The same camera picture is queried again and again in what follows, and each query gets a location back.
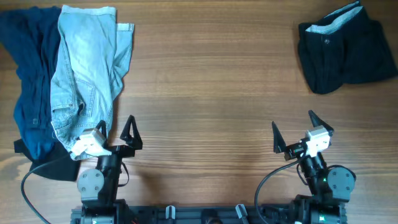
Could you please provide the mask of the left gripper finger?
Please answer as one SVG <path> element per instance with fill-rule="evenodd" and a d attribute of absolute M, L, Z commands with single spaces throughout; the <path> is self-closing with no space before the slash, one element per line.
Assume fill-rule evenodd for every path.
<path fill-rule="evenodd" d="M 102 137 L 107 140 L 107 132 L 106 132 L 106 122 L 104 120 L 101 120 L 97 125 L 96 129 L 100 132 Z"/>
<path fill-rule="evenodd" d="M 143 148 L 143 142 L 133 115 L 128 117 L 119 138 L 134 150 L 141 150 Z"/>

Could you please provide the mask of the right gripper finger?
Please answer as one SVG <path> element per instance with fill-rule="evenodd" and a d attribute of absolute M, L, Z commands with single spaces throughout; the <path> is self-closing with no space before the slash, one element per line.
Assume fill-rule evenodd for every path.
<path fill-rule="evenodd" d="M 285 152 L 287 147 L 286 143 L 274 121 L 272 122 L 272 132 L 274 137 L 274 152 L 276 154 Z"/>
<path fill-rule="evenodd" d="M 323 126 L 323 127 L 328 131 L 328 134 L 333 134 L 333 133 L 334 133 L 335 130 L 334 130 L 329 124 L 327 124 L 326 122 L 324 122 L 324 120 L 320 119 L 320 118 L 315 114 L 314 111 L 309 110 L 309 111 L 308 111 L 308 115 L 309 115 L 309 117 L 310 117 L 310 120 L 311 120 L 312 125 L 313 125 L 314 128 L 316 128 L 316 127 L 318 127 L 318 126 Z"/>

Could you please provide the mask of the light blue denim shorts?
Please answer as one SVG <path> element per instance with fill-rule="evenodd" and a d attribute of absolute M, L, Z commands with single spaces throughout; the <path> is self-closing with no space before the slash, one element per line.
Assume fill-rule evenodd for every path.
<path fill-rule="evenodd" d="M 50 82 L 51 124 L 71 159 L 80 134 L 100 121 L 113 125 L 113 102 L 123 89 L 133 49 L 134 24 L 118 23 L 116 8 L 63 6 L 58 18 L 60 45 Z"/>

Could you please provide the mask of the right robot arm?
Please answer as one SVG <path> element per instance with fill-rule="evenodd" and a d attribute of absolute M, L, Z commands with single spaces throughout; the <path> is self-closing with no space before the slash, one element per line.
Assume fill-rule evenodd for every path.
<path fill-rule="evenodd" d="M 331 146 L 334 129 L 312 110 L 313 129 L 299 142 L 286 145 L 277 125 L 272 123 L 274 152 L 293 160 L 302 182 L 311 195 L 297 195 L 284 211 L 287 223 L 346 223 L 345 204 L 356 183 L 356 174 L 341 165 L 328 166 L 322 152 Z"/>

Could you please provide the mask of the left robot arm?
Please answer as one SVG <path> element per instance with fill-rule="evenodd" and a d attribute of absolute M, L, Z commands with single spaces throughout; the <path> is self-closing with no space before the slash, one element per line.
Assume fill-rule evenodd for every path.
<path fill-rule="evenodd" d="M 83 152 L 97 157 L 94 169 L 81 173 L 77 188 L 81 195 L 82 206 L 72 210 L 71 224 L 95 223 L 138 223 L 135 214 L 124 199 L 117 199 L 122 170 L 127 167 L 124 158 L 134 157 L 141 150 L 143 142 L 137 129 L 135 117 L 130 115 L 126 121 L 120 139 L 125 143 L 109 146 L 106 137 L 106 123 L 101 120 L 95 128 L 86 129 L 76 145 Z"/>

